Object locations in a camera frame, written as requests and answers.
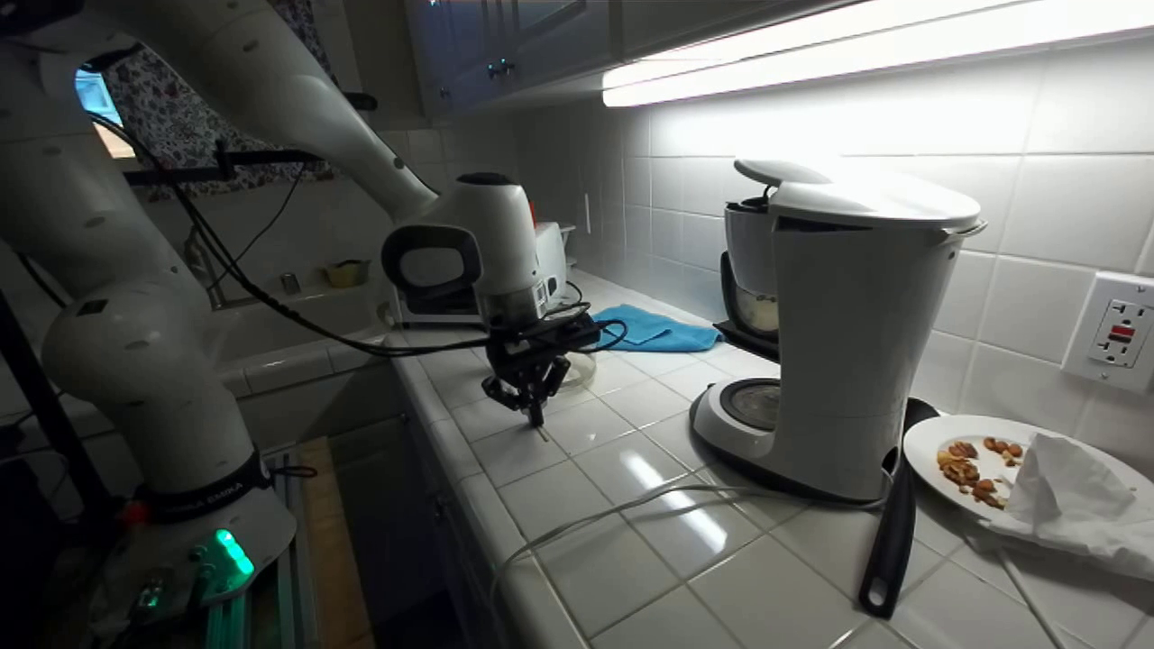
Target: coffee maker lid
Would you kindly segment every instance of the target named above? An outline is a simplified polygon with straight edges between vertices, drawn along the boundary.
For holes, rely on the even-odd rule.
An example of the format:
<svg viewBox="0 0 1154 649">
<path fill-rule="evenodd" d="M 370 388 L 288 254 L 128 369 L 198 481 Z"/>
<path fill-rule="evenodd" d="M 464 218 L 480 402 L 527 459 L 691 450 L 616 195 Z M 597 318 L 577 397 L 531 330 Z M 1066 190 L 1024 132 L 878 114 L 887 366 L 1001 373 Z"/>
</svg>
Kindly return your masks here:
<svg viewBox="0 0 1154 649">
<path fill-rule="evenodd" d="M 964 226 L 980 214 L 980 206 L 958 190 L 849 161 L 739 158 L 732 166 L 771 188 L 771 209 L 786 209 L 792 221 L 811 223 Z"/>
</svg>

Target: tile backsplash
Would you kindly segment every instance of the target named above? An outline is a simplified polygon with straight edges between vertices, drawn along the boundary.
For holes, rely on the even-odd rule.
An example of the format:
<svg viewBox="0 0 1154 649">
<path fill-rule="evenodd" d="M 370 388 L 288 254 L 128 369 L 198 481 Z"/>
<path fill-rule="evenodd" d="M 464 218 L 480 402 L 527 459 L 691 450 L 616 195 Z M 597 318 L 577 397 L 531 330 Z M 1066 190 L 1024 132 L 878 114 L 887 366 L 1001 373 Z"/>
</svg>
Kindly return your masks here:
<svg viewBox="0 0 1154 649">
<path fill-rule="evenodd" d="M 1095 272 L 1154 278 L 1154 39 L 878 71 L 786 90 L 522 120 L 537 214 L 581 226 L 577 263 L 721 318 L 732 158 L 831 150 L 973 195 L 968 239 L 917 394 L 1154 467 L 1154 397 L 1060 373 Z"/>
</svg>

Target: electrical outlet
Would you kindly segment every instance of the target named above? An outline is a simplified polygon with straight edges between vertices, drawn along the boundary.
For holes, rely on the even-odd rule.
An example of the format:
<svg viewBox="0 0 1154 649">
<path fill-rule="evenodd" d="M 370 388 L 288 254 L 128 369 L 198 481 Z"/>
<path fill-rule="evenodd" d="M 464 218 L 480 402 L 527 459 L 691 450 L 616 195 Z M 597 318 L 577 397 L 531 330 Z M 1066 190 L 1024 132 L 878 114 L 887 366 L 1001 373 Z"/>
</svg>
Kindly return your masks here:
<svg viewBox="0 0 1154 649">
<path fill-rule="evenodd" d="M 1065 373 L 1146 394 L 1154 374 L 1154 283 L 1095 274 Z"/>
</svg>

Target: green light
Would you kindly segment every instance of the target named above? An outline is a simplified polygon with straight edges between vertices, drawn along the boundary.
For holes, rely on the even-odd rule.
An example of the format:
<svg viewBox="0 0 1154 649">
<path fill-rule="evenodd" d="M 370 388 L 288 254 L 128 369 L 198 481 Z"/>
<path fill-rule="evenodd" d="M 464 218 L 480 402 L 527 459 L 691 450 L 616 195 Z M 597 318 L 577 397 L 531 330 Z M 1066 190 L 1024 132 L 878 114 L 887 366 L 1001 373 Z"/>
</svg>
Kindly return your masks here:
<svg viewBox="0 0 1154 649">
<path fill-rule="evenodd" d="M 224 554 L 229 559 L 229 566 L 233 566 L 240 578 L 257 575 L 250 551 L 236 545 L 236 539 L 233 539 L 229 530 L 218 527 L 218 530 L 217 530 L 217 545 L 224 547 Z"/>
</svg>

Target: food on plate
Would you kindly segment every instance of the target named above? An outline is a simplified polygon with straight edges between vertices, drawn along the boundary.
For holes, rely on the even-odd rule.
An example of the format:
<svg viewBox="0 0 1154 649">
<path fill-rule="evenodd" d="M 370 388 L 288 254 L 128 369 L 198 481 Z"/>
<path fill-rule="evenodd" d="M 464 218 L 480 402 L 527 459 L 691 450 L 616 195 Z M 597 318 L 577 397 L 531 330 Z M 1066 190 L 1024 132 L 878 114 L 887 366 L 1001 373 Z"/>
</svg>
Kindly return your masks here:
<svg viewBox="0 0 1154 649">
<path fill-rule="evenodd" d="M 1017 468 L 1024 459 L 1024 446 L 1014 439 L 980 437 L 980 446 L 986 456 L 1001 459 L 1007 468 Z M 1007 509 L 1007 498 L 997 491 L 1010 486 L 1010 481 L 1001 474 L 980 477 L 980 450 L 968 439 L 944 443 L 938 450 L 938 468 L 947 485 L 954 485 L 973 500 L 997 509 L 997 513 Z"/>
</svg>

